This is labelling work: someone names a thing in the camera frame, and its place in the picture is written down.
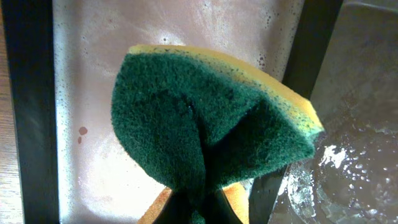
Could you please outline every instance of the sink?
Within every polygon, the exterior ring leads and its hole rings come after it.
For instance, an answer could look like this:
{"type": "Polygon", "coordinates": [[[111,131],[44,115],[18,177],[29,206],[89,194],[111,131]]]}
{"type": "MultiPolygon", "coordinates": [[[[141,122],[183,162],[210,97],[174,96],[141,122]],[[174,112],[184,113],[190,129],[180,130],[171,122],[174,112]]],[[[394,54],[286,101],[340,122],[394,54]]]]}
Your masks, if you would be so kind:
{"type": "MultiPolygon", "coordinates": [[[[130,46],[207,47],[281,81],[302,6],[303,0],[54,0],[60,221],[134,223],[164,188],[124,152],[111,125],[114,79],[130,46]]],[[[245,183],[249,195],[252,180],[245,183]]]]}
{"type": "Polygon", "coordinates": [[[343,3],[310,98],[326,133],[269,223],[398,222],[397,27],[397,1],[343,3]]]}

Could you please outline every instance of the black strip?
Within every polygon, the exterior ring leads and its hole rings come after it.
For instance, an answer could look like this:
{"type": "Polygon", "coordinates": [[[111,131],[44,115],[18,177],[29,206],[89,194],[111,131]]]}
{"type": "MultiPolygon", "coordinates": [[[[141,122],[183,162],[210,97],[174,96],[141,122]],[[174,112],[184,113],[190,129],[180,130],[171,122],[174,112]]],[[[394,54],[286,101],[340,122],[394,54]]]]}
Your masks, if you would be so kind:
{"type": "Polygon", "coordinates": [[[25,223],[59,223],[51,0],[3,0],[25,223]]]}
{"type": "MultiPolygon", "coordinates": [[[[282,83],[309,99],[343,0],[306,0],[282,83]]],[[[254,181],[250,223],[267,223],[287,166],[254,181]]]]}

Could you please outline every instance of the green sponge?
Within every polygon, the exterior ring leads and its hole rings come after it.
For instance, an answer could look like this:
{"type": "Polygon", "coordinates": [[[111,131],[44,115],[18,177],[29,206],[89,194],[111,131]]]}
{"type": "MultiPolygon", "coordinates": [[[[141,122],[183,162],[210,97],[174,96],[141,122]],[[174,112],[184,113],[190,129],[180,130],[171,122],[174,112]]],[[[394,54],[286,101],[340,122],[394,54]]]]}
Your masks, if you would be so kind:
{"type": "Polygon", "coordinates": [[[247,69],[156,50],[126,55],[111,111],[120,143],[156,181],[199,206],[208,191],[313,156],[322,126],[247,69]]]}

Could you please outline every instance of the brown spot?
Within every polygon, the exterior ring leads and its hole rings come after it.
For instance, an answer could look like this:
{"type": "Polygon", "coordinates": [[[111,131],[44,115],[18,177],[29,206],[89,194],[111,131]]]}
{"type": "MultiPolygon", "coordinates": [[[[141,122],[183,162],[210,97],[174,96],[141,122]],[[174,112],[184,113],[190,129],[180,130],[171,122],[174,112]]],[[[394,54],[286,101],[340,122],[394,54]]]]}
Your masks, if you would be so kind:
{"type": "Polygon", "coordinates": [[[81,135],[85,135],[85,134],[87,134],[87,132],[88,132],[88,130],[87,130],[86,127],[81,127],[81,128],[79,129],[79,133],[80,133],[81,135]]]}

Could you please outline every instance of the wooden table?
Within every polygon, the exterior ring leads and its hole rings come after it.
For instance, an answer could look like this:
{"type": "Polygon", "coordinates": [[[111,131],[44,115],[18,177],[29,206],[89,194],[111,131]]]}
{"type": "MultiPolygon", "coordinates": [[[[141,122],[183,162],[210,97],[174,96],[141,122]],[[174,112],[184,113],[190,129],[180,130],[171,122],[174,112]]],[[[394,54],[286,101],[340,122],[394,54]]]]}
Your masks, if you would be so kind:
{"type": "Polygon", "coordinates": [[[6,43],[0,9],[0,223],[23,223],[6,43]]]}

